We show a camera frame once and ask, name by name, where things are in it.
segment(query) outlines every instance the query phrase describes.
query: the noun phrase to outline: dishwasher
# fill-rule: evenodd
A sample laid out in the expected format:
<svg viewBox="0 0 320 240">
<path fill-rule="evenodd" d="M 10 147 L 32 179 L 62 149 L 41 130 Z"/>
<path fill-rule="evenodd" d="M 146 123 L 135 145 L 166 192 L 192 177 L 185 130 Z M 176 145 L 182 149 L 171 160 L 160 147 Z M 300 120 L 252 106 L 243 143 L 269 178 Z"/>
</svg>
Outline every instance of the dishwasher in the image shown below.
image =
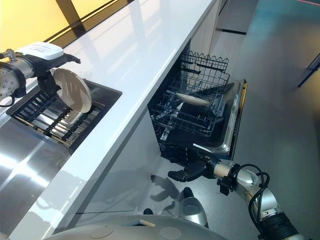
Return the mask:
<svg viewBox="0 0 320 240">
<path fill-rule="evenodd" d="M 148 104 L 163 157 L 163 146 L 196 144 L 233 160 L 247 82 L 233 79 L 228 63 L 186 47 L 173 64 Z"/>
</svg>

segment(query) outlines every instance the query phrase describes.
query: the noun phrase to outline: metal rack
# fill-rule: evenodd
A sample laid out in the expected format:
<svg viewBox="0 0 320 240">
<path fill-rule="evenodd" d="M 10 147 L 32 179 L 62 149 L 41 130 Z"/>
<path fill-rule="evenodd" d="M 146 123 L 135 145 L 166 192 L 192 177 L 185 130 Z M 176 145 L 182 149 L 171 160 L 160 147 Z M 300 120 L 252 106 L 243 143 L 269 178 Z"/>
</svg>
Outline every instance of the metal rack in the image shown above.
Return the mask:
<svg viewBox="0 0 320 240">
<path fill-rule="evenodd" d="M 166 130 L 180 129 L 210 136 L 217 116 L 222 115 L 222 94 L 230 75 L 225 73 L 229 60 L 194 52 L 180 56 L 180 72 L 170 81 L 161 100 L 151 110 L 155 125 Z M 197 106 L 181 101 L 177 93 L 209 102 Z"/>
<path fill-rule="evenodd" d="M 49 95 L 35 87 L 7 114 L 73 152 L 105 114 L 105 107 L 103 103 L 93 101 L 89 112 L 83 113 L 74 124 L 69 124 L 65 118 L 72 110 L 57 94 Z"/>
</svg>

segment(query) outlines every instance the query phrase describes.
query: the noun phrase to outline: black cable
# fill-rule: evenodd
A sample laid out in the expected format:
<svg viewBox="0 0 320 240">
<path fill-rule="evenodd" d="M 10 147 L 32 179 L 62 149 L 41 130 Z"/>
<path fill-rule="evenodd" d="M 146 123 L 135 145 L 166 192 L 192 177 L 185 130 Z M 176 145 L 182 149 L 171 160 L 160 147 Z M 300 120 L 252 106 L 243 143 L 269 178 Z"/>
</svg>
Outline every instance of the black cable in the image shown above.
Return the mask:
<svg viewBox="0 0 320 240">
<path fill-rule="evenodd" d="M 13 104 L 15 104 L 15 98 L 12 96 L 11 99 L 12 99 L 12 102 L 10 104 L 0 105 L 0 108 L 8 108 L 8 107 L 11 107 Z"/>
<path fill-rule="evenodd" d="M 251 198 L 251 200 L 249 201 L 249 205 L 248 205 L 248 211 L 249 211 L 249 215 L 250 215 L 250 218 L 253 222 L 253 224 L 255 225 L 255 227 L 258 229 L 258 231 L 260 233 L 262 233 L 262 229 L 261 229 L 261 226 L 259 224 L 259 214 L 260 214 L 260 211 L 261 211 L 261 204 L 262 204 L 262 196 L 263 196 L 263 192 L 264 190 L 268 187 L 268 184 L 269 184 L 269 181 L 270 181 L 270 176 L 268 173 L 266 172 L 262 172 L 261 169 L 254 165 L 254 164 L 244 164 L 242 166 L 240 166 L 234 173 L 234 177 L 235 179 L 237 179 L 238 177 L 238 174 L 240 172 L 241 169 L 245 168 L 245 167 L 253 167 L 255 169 L 258 170 L 258 173 L 256 173 L 257 176 L 260 176 L 261 178 L 261 184 L 259 185 L 260 189 L 258 192 L 255 193 L 255 195 Z M 256 216 L 254 217 L 254 213 L 253 213 L 253 204 L 254 202 L 256 201 L 256 199 L 259 197 L 259 200 L 258 200 L 258 206 L 257 206 L 257 213 L 256 213 Z"/>
</svg>

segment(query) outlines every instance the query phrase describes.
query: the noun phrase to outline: sink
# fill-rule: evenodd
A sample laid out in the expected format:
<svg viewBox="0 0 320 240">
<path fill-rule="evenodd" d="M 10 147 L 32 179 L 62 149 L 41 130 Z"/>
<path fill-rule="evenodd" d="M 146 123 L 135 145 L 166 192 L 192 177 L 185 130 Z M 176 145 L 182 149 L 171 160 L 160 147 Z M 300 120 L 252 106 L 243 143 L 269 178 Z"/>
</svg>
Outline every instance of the sink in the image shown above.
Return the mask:
<svg viewBox="0 0 320 240">
<path fill-rule="evenodd" d="M 73 125 L 57 95 L 35 86 L 0 116 L 0 232 L 10 235 L 122 92 L 85 80 L 92 108 Z"/>
</svg>

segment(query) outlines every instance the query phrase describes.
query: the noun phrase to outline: white cabinet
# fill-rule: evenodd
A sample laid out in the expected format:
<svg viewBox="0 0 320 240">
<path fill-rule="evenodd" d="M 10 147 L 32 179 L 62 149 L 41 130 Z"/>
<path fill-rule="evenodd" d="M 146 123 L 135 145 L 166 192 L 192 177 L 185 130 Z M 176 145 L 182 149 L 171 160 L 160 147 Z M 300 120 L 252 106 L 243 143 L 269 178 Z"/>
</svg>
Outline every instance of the white cabinet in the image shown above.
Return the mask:
<svg viewBox="0 0 320 240">
<path fill-rule="evenodd" d="M 82 216 L 77 225 L 102 220 L 114 212 L 133 212 L 159 157 L 159 145 L 146 111 L 86 209 L 78 213 Z"/>
<path fill-rule="evenodd" d="M 212 53 L 212 41 L 218 21 L 220 4 L 221 0 L 217 0 L 213 4 L 207 16 L 204 18 L 195 34 L 192 36 L 190 43 L 191 51 L 203 53 L 205 55 Z"/>
<path fill-rule="evenodd" d="M 258 0 L 227 0 L 216 27 L 223 31 L 246 34 L 258 2 Z"/>
</svg>

